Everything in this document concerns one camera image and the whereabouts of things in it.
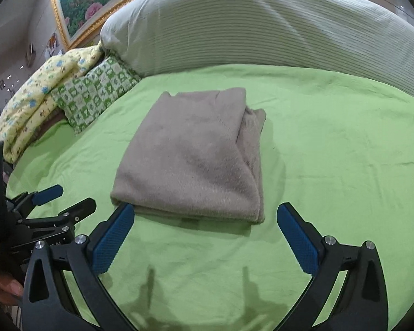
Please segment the person's left hand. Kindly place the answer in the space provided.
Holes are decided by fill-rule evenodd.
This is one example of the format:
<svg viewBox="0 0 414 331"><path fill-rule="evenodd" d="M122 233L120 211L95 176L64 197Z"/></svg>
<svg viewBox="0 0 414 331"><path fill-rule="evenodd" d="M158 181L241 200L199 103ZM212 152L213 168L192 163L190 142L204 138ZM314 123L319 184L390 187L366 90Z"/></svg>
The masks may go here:
<svg viewBox="0 0 414 331"><path fill-rule="evenodd" d="M0 303L17 305L24 293L23 286L12 275L0 271Z"/></svg>

